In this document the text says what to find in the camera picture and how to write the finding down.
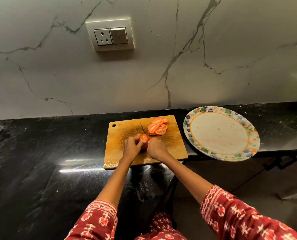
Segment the knife blade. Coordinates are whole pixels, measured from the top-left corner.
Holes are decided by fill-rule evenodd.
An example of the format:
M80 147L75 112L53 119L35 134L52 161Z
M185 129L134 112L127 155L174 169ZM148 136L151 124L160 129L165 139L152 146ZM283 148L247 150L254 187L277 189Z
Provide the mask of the knife blade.
M143 128L143 126L142 126L142 124L141 124L141 122L140 122L140 125L141 125L141 127L142 127L142 130L144 131L144 134L148 137L148 140L150 140L151 137L146 133L145 129Z

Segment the sleeve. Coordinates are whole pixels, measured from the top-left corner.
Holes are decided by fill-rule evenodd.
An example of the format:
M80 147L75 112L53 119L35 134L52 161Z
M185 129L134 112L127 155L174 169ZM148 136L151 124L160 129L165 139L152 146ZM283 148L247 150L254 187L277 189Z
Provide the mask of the sleeve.
M220 240L297 240L297 232L262 216L253 207L214 185L207 192L201 213Z
M95 200L74 224L65 240L113 240L118 218L109 202Z

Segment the wooden cutting board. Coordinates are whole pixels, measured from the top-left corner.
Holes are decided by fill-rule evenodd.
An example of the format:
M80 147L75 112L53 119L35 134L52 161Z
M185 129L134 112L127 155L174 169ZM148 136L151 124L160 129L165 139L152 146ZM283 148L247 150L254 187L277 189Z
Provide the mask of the wooden cutting board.
M141 124L146 133L148 133L147 127L155 118L158 117L111 122L109 124L108 137L106 140L104 169L116 168L123 155L125 139L135 136L138 133L144 134ZM164 116L164 118L169 120L166 124L168 126L167 133L158 138L164 143L173 157L178 160L188 158L174 115ZM158 162L159 161L149 157L146 150L141 150L132 165L146 165Z

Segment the plate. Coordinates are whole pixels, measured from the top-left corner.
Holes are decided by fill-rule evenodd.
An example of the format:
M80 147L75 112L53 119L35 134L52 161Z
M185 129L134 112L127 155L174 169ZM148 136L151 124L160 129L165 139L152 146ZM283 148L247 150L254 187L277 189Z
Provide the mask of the plate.
M222 107L203 106L185 117L184 133L209 157L230 162L253 157L260 145L255 127L242 115Z

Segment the black granite countertop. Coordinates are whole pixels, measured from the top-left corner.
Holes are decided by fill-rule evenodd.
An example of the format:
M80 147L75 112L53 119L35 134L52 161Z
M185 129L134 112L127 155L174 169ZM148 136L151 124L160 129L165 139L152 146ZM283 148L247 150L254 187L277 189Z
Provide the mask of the black granite countertop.
M297 154L297 102L225 107L257 129L258 157ZM103 169L109 122L174 115L189 160L212 160L184 138L182 123L190 110L0 121L0 239L65 238L113 172ZM145 231L173 180L162 164L129 170L118 207L117 240Z

